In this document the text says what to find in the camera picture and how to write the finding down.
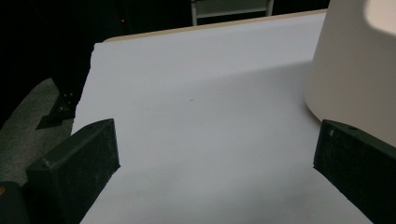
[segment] textured black surface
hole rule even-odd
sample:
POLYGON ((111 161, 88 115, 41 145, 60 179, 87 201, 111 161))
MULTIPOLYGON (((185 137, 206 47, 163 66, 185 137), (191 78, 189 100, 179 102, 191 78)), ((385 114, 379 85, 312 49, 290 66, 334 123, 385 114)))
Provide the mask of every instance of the textured black surface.
POLYGON ((30 223, 20 186, 15 182, 0 182, 0 223, 30 223))
POLYGON ((349 125, 323 120, 314 168, 374 223, 396 223, 396 148, 349 125))
POLYGON ((120 168, 113 119, 90 124, 26 170, 34 223, 79 223, 120 168))

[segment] table edge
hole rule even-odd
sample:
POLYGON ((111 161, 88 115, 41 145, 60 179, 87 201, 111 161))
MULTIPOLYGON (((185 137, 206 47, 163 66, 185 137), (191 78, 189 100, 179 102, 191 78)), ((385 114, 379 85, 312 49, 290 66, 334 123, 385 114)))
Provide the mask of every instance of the table edge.
POLYGON ((137 39, 137 38, 143 38, 143 37, 155 36, 155 35, 169 35, 169 34, 180 33, 180 32, 203 30, 203 29, 217 28, 217 27, 237 25, 237 24, 245 24, 245 23, 251 23, 251 22, 258 22, 258 21, 274 21, 274 20, 281 20, 281 19, 287 19, 287 18, 315 15, 315 14, 326 13, 326 12, 327 12, 327 9, 319 9, 319 10, 283 14, 283 15, 277 15, 277 16, 271 16, 271 17, 260 17, 260 18, 247 19, 247 20, 241 20, 241 21, 226 21, 226 22, 212 23, 212 24, 207 24, 207 25, 189 26, 189 27, 177 28, 177 29, 171 29, 171 30, 143 33, 143 34, 138 34, 138 35, 121 35, 121 36, 110 37, 109 39, 106 39, 104 41, 104 43, 120 41, 120 40, 128 40, 128 39, 137 39))

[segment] white lampshade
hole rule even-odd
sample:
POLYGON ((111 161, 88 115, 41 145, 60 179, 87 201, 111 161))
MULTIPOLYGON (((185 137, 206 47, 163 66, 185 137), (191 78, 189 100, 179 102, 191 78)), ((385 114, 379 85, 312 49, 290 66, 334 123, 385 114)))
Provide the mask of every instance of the white lampshade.
POLYGON ((396 147, 396 1, 332 0, 305 100, 396 147))

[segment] white paper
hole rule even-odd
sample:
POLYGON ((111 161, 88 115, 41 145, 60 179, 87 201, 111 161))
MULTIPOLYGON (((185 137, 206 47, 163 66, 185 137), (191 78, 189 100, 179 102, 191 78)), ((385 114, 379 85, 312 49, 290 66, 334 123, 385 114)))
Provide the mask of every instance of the white paper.
POLYGON ((370 223, 313 169, 323 19, 97 44, 73 132, 113 118, 121 168, 82 223, 370 223))

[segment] white chair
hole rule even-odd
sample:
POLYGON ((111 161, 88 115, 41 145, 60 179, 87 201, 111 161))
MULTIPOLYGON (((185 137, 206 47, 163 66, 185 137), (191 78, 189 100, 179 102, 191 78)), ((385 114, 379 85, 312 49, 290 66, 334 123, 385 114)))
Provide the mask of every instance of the white chair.
POLYGON ((209 17, 265 11, 271 16, 274 0, 191 0, 192 24, 209 17))

